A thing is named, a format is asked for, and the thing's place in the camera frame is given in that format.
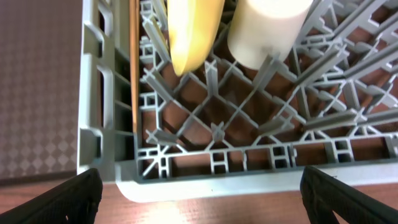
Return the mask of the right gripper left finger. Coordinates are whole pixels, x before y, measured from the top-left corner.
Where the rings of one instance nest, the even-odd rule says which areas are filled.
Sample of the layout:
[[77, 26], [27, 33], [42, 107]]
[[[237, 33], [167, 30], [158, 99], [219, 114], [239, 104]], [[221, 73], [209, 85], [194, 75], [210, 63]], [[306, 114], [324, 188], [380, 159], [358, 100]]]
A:
[[91, 168], [26, 203], [1, 214], [7, 223], [94, 223], [103, 191]]

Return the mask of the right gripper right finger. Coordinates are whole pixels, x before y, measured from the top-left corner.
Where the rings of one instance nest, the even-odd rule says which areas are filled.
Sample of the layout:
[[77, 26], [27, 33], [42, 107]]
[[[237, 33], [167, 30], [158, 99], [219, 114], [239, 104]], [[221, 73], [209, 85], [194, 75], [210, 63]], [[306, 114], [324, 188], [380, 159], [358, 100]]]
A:
[[303, 205], [310, 223], [397, 223], [397, 210], [375, 200], [313, 166], [300, 181]]

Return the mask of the white cup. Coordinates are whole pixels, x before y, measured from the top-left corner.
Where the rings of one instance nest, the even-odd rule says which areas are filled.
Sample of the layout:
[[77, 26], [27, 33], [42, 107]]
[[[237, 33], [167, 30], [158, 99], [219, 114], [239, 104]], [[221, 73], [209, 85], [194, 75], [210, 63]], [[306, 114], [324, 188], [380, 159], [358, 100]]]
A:
[[239, 0], [227, 45], [241, 65], [257, 70], [267, 56], [285, 60], [312, 0]]

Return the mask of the wooden chopstick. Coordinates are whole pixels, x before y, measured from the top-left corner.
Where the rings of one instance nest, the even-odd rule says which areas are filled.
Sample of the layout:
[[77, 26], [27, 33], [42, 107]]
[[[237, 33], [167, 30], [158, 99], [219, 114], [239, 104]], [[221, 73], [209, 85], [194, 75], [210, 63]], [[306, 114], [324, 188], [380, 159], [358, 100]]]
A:
[[137, 133], [139, 109], [139, 0], [129, 1], [132, 131]]

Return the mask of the yellow plate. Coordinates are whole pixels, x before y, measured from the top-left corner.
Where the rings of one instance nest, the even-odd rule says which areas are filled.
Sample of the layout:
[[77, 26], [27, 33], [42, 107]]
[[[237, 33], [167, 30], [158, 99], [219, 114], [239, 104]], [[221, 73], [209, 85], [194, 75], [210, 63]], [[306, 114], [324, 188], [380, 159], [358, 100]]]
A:
[[167, 22], [174, 72], [182, 76], [204, 63], [215, 41], [224, 0], [168, 0]]

